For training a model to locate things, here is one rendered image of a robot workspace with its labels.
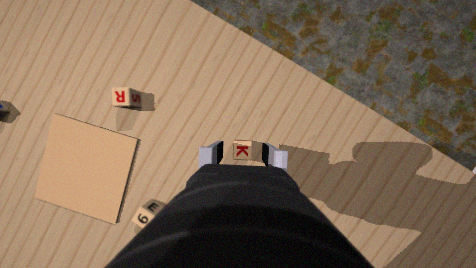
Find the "tan square mat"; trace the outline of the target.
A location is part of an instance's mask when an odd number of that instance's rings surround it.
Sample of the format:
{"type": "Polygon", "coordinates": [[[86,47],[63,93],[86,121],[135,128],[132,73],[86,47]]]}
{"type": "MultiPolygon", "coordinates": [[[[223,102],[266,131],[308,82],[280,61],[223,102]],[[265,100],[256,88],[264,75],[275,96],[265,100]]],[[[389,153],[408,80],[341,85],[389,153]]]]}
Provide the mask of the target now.
{"type": "Polygon", "coordinates": [[[138,142],[53,113],[35,198],[116,224],[138,142]]]}

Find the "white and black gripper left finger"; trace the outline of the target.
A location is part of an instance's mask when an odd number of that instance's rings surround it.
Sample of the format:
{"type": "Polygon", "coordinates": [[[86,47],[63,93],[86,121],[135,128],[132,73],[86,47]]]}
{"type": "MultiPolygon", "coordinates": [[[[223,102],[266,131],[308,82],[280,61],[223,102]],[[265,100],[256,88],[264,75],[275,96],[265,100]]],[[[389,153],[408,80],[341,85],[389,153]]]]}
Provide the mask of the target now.
{"type": "Polygon", "coordinates": [[[219,164],[223,158],[223,143],[217,141],[209,146],[199,148],[199,168],[205,164],[219,164]]]}

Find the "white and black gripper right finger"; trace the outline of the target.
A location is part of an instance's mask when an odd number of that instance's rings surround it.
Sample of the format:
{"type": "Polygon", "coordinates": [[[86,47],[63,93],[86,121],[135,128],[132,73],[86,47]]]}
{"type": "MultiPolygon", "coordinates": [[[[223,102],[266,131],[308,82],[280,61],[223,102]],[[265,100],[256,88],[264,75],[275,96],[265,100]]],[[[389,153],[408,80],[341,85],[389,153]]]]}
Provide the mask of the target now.
{"type": "Polygon", "coordinates": [[[262,143],[262,161],[266,166],[279,167],[287,173],[288,151],[280,150],[269,143],[262,143]]]}

